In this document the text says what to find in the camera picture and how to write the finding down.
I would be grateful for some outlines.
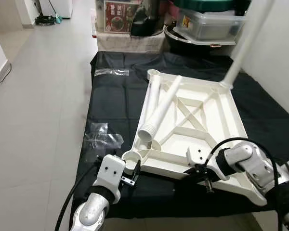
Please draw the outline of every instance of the power cord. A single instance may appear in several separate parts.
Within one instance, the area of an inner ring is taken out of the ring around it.
[[[63,204],[63,206],[61,208],[61,211],[60,211],[60,214],[59,214],[59,217],[58,217],[58,220],[57,220],[57,223],[56,223],[54,231],[59,231],[60,225],[61,225],[61,222],[62,222],[62,219],[63,219],[63,216],[64,216],[64,213],[66,211],[66,208],[68,206],[68,203],[69,203],[70,199],[72,198],[72,196],[73,196],[73,194],[75,192],[75,189],[79,186],[79,184],[82,182],[84,177],[86,175],[88,175],[91,172],[91,170],[93,168],[95,168],[95,167],[97,167],[96,163],[94,163],[90,168],[88,168],[88,170],[84,174],[81,175],[81,177],[78,179],[78,181],[75,182],[74,186],[72,187],[71,191],[67,195],[66,200],[64,201],[64,204]]]
[[[10,70],[9,70],[9,72],[4,76],[3,80],[0,81],[0,83],[2,83],[2,82],[5,80],[5,78],[10,74],[11,71],[12,71],[12,64],[10,63]]]
[[[282,224],[282,217],[280,216],[279,212],[278,212],[278,207],[279,207],[279,184],[278,184],[278,171],[277,171],[277,166],[276,166],[276,161],[274,160],[274,157],[270,154],[270,152],[267,150],[266,147],[264,147],[262,144],[252,140],[252,139],[249,139],[249,138],[244,138],[244,137],[233,137],[233,138],[228,138],[220,143],[218,143],[213,149],[212,151],[210,152],[208,158],[206,159],[205,163],[203,164],[204,167],[207,166],[210,158],[213,156],[214,152],[220,147],[222,146],[223,144],[227,143],[227,142],[230,142],[230,141],[249,141],[249,142],[252,142],[254,144],[256,144],[258,147],[260,147],[264,153],[266,154],[266,156],[271,160],[272,162],[272,167],[273,167],[273,174],[274,174],[274,187],[276,188],[276,193],[275,193],[275,200],[276,200],[276,204],[277,204],[277,217],[278,217],[278,231],[282,231],[282,227],[283,227],[283,224]]]

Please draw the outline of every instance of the white plastic tube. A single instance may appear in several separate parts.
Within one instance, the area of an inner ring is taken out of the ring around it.
[[[263,10],[258,15],[257,20],[255,20],[254,26],[250,29],[249,33],[247,34],[225,78],[220,82],[220,84],[223,87],[230,89],[233,87],[233,82],[235,81],[241,69],[244,58],[247,52],[249,51],[252,42],[255,40],[257,34],[260,32],[260,29],[264,24],[274,2],[275,0],[267,0],[267,3],[265,4]]]
[[[148,99],[148,104],[145,111],[145,121],[150,118],[156,106],[158,105],[158,98],[159,98],[159,88],[160,88],[160,76],[153,75],[151,77],[151,84],[150,84],[150,94]],[[139,140],[138,150],[148,149],[149,142],[144,140]]]
[[[150,118],[154,110],[158,105],[159,98],[159,88],[160,88],[160,76],[153,75],[151,77],[151,86],[150,86],[150,94],[149,101],[145,112],[145,119]]]
[[[155,109],[154,113],[145,121],[138,131],[138,136],[145,142],[151,142],[156,135],[156,132],[165,117],[165,114],[172,102],[173,97],[177,93],[182,76],[177,76],[175,81],[170,86],[167,94],[163,98],[162,102]]]

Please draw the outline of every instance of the clear plastic bag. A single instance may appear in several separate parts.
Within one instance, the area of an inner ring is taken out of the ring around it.
[[[90,132],[84,135],[85,162],[94,162],[106,151],[120,149],[124,140],[120,134],[107,134],[107,123],[90,123]]]
[[[116,76],[129,76],[130,70],[129,69],[97,69],[95,70],[94,76],[100,76],[104,74],[112,74]]]

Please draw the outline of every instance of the baseboard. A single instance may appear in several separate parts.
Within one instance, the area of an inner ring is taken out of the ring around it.
[[[23,24],[24,29],[34,29],[34,24]]]
[[[11,63],[9,60],[6,60],[5,64],[2,66],[0,70],[0,81],[2,81],[6,74],[10,71],[10,64]]]

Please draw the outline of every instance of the black plastic sheet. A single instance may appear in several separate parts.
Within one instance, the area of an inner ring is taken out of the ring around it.
[[[171,53],[97,53],[91,62],[92,94],[87,120],[108,123],[108,133],[121,134],[124,139],[121,149],[108,150],[107,153],[121,156],[132,145],[148,84],[148,69],[211,81],[222,80],[231,60],[221,56],[206,58],[191,59]],[[129,69],[129,75],[94,77],[95,69],[103,68]],[[289,160],[289,114],[246,74],[239,74],[232,95],[248,137],[265,145],[272,155]],[[90,132],[89,124],[87,122],[86,133]],[[77,177],[90,165],[83,158],[86,152],[83,146]],[[72,214],[86,200],[94,179],[94,174],[88,175],[77,188]],[[107,217],[210,217],[272,209],[270,205],[256,206],[235,193],[215,190],[212,195],[206,194],[205,187],[196,184],[176,192],[176,182],[142,173],[134,190],[123,188],[120,202],[110,207]]]

